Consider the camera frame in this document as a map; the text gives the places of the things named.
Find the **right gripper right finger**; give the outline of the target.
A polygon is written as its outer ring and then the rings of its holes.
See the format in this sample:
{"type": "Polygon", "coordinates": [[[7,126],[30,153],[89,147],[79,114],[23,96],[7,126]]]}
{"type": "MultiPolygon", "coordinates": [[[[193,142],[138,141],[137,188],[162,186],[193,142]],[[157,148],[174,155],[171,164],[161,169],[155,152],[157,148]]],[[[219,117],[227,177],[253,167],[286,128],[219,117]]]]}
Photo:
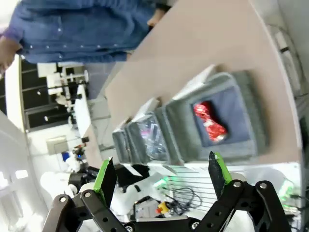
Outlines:
{"type": "Polygon", "coordinates": [[[233,179],[220,153],[210,152],[208,172],[217,201],[199,222],[199,232],[223,232],[236,211],[245,211],[256,232],[288,232],[290,225],[273,184],[233,179]]]}

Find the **person's left hand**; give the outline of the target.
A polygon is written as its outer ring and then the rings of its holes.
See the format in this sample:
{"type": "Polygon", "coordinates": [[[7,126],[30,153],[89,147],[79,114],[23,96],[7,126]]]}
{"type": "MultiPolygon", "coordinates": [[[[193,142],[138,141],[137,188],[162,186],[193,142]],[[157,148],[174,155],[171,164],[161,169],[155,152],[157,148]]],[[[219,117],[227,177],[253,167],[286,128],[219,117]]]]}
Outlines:
{"type": "Polygon", "coordinates": [[[154,27],[166,14],[166,12],[162,9],[156,9],[154,15],[151,19],[148,20],[147,25],[150,27],[154,27]]]}

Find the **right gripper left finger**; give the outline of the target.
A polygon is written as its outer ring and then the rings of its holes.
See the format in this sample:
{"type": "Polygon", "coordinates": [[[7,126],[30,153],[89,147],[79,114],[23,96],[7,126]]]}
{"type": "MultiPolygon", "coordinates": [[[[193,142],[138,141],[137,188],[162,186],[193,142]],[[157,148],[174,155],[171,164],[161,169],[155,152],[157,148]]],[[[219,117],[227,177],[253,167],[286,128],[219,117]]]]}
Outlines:
{"type": "Polygon", "coordinates": [[[44,232],[77,232],[85,220],[92,220],[101,232],[134,232],[132,224],[124,225],[110,210],[117,175],[112,158],[105,160],[94,186],[71,198],[57,195],[45,220],[44,232]]]}

